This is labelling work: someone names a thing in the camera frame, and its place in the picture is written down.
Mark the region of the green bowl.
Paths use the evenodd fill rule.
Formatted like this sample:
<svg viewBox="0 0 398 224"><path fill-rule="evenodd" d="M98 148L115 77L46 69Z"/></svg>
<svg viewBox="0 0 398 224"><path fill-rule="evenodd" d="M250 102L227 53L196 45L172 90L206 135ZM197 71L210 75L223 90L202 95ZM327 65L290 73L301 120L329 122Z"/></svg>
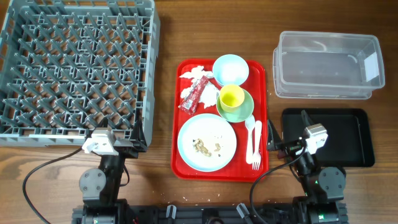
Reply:
<svg viewBox="0 0 398 224"><path fill-rule="evenodd" d="M234 112L232 113L227 113L225 112L222 107L221 107L221 101L220 98L217 98L217 111L219 115L227 120L230 123L240 123L245 121L247 118L252 115L254 111L254 100L252 96L249 94L248 91L243 90L245 94L245 99L242 103L242 105Z"/></svg>

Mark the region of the yellow plastic cup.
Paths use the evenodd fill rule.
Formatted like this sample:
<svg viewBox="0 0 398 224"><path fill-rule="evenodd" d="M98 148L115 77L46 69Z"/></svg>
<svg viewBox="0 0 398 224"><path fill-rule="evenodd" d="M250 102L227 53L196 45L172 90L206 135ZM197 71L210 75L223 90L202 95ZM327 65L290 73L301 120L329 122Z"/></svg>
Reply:
<svg viewBox="0 0 398 224"><path fill-rule="evenodd" d="M225 85L220 90L220 103L227 113L236 111L244 102L245 94L239 85Z"/></svg>

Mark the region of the white napkin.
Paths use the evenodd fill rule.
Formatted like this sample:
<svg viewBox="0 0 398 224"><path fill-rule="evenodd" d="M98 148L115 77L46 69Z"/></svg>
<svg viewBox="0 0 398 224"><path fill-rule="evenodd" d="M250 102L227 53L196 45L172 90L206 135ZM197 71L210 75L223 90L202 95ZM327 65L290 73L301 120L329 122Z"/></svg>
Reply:
<svg viewBox="0 0 398 224"><path fill-rule="evenodd" d="M211 106L216 105L217 97L220 93L219 89L212 84L211 80L214 78L213 72L205 71L204 66L199 65L191 69L190 72L183 73L180 78L182 80L190 80L192 85L199 80L202 76L206 76L209 81L206 84L201 96L200 96L200 103L204 104L204 109L209 108Z"/></svg>

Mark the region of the light blue bowl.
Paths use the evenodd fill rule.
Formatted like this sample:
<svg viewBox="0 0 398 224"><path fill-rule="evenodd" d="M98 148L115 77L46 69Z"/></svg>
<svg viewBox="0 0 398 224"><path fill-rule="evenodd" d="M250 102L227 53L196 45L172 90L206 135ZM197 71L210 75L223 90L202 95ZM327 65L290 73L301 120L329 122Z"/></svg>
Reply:
<svg viewBox="0 0 398 224"><path fill-rule="evenodd" d="M242 57L226 54L215 60L212 72L219 86L242 85L248 79L249 66Z"/></svg>

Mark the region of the red snack wrapper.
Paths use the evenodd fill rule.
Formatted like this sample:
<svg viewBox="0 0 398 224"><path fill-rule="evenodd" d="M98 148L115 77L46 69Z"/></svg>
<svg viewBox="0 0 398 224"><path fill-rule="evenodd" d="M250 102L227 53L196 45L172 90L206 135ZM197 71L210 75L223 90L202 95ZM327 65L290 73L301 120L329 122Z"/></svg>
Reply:
<svg viewBox="0 0 398 224"><path fill-rule="evenodd" d="M202 76L198 79L190 90L189 94L183 99L179 108L189 115L193 115L196 112L197 104L200 100L201 94L205 89L209 79L206 76Z"/></svg>

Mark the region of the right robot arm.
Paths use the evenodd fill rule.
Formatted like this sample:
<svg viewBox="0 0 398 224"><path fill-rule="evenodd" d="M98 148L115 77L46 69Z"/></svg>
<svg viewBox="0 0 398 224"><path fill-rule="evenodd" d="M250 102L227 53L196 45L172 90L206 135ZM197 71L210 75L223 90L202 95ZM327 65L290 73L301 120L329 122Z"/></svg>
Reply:
<svg viewBox="0 0 398 224"><path fill-rule="evenodd" d="M267 122L267 150L277 151L298 179L304 197L295 197L291 204L267 208L264 214L273 223L347 223L346 209L339 201L344 199L346 174L337 167L322 167L315 153L328 138L327 130L314 123L305 110L301 111L305 125L303 134L293 141L283 141L272 121Z"/></svg>

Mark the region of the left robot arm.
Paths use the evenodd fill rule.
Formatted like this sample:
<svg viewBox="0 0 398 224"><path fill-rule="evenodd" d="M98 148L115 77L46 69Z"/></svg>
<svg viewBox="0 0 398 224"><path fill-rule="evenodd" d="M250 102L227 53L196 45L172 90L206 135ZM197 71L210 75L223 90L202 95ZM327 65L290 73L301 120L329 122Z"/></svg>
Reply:
<svg viewBox="0 0 398 224"><path fill-rule="evenodd" d="M115 146L116 136L104 118L87 135L82 149L100 156L99 166L88 169L79 179L83 194L83 208L74 209L72 223L138 223L138 217L126 199L119 199L118 193L122 175L127 174L126 159L136 159L140 152L147 151L142 120L133 127L132 141L125 146Z"/></svg>

